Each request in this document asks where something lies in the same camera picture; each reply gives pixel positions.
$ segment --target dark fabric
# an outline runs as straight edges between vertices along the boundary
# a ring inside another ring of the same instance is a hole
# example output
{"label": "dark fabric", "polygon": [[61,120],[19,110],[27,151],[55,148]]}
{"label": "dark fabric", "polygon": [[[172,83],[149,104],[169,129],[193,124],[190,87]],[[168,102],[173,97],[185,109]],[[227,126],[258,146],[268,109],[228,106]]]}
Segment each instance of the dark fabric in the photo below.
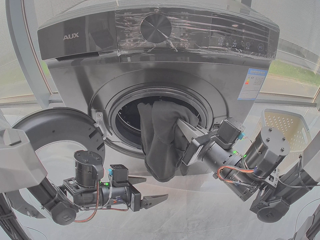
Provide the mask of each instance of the dark fabric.
{"label": "dark fabric", "polygon": [[[153,105],[139,103],[141,144],[147,170],[159,182],[167,182],[182,163],[187,139],[177,125],[177,119],[197,126],[199,119],[186,107],[168,101],[155,101]],[[187,173],[181,167],[182,175]]]}

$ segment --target laundry basket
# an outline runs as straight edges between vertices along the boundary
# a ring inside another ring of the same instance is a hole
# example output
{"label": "laundry basket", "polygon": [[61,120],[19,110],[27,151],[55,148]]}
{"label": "laundry basket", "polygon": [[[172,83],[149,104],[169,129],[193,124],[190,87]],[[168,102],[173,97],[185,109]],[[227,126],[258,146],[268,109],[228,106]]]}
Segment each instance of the laundry basket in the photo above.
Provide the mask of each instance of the laundry basket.
{"label": "laundry basket", "polygon": [[251,141],[254,141],[263,126],[276,127],[278,130],[281,130],[290,143],[290,153],[278,166],[280,173],[284,174],[298,162],[299,156],[303,155],[303,150],[311,142],[312,138],[309,127],[300,114],[266,108],[262,111],[261,118],[250,136]]}

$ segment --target sticker label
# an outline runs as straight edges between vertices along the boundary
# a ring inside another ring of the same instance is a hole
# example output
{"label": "sticker label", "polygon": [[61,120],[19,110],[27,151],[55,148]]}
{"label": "sticker label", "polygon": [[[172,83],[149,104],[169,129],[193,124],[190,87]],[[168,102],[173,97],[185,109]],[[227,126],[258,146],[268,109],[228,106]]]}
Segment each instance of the sticker label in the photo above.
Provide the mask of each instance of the sticker label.
{"label": "sticker label", "polygon": [[268,70],[249,68],[238,100],[255,100],[266,79]]}
{"label": "sticker label", "polygon": [[131,193],[131,205],[130,205],[130,208],[132,210],[134,210],[134,194],[133,193]]}

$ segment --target blue connector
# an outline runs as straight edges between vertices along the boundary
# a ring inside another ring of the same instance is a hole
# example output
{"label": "blue connector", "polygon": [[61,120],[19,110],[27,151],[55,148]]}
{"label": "blue connector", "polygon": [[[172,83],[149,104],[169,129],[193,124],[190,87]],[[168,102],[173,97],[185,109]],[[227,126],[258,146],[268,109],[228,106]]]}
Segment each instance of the blue connector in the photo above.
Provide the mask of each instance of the blue connector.
{"label": "blue connector", "polygon": [[238,135],[238,139],[239,140],[242,140],[243,139],[243,137],[245,137],[245,133],[244,132],[242,132],[242,133],[240,133],[239,135]]}

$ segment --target robotic arm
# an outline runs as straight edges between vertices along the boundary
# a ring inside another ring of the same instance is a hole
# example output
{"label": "robotic arm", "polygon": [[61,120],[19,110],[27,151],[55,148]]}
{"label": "robotic arm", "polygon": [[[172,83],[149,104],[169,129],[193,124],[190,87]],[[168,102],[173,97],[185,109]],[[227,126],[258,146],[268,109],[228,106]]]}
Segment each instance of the robotic arm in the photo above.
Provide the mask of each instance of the robotic arm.
{"label": "robotic arm", "polygon": [[[303,157],[286,174],[279,175],[278,165],[290,151],[282,132],[263,127],[250,148],[240,154],[233,148],[242,139],[245,127],[226,118],[217,130],[196,128],[178,119],[179,128],[190,142],[183,162],[190,165],[201,161],[243,201],[255,192],[250,210],[260,221],[279,221],[290,205],[304,196],[320,181],[320,132],[304,150]],[[320,231],[320,206],[289,240],[312,240]]]}
{"label": "robotic arm", "polygon": [[[206,163],[214,172],[213,177],[226,183],[243,201],[257,192],[250,210],[263,222],[280,220],[292,203],[320,181],[320,132],[305,149],[303,158],[286,174],[279,175],[277,167],[289,153],[290,146],[276,128],[263,127],[250,148],[241,154],[233,146],[243,138],[245,127],[233,118],[224,119],[218,129],[212,131],[193,127],[180,119],[177,124],[190,142],[183,163],[187,166],[197,161]],[[120,164],[110,166],[109,182],[101,182],[102,157],[84,150],[74,153],[75,176],[55,186],[46,178],[47,172],[22,130],[0,131],[0,156],[0,192],[28,188],[60,225],[74,222],[79,210],[114,209],[114,205],[126,204],[127,209],[136,212],[168,198],[165,194],[145,196],[141,200],[141,193],[133,185],[146,179],[128,176],[128,169]],[[0,195],[4,197],[0,198],[0,225],[12,239],[29,240],[19,228],[10,202],[5,195]],[[320,206],[290,240],[312,240],[319,230]]]}
{"label": "robotic arm", "polygon": [[[113,208],[115,205],[126,204],[127,209],[122,211],[130,208],[137,212],[168,198],[168,194],[142,198],[133,185],[145,182],[146,178],[128,176],[129,171],[122,164],[110,165],[107,171],[109,182],[101,182],[104,176],[102,157],[84,150],[74,153],[75,177],[55,186],[46,178],[47,171],[22,130],[0,131],[0,158],[0,226],[11,239],[30,240],[15,217],[6,192],[27,188],[42,209],[50,213],[52,220],[63,226],[89,221],[97,210],[122,210]],[[80,210],[92,210],[94,213],[86,220],[75,220]]]}

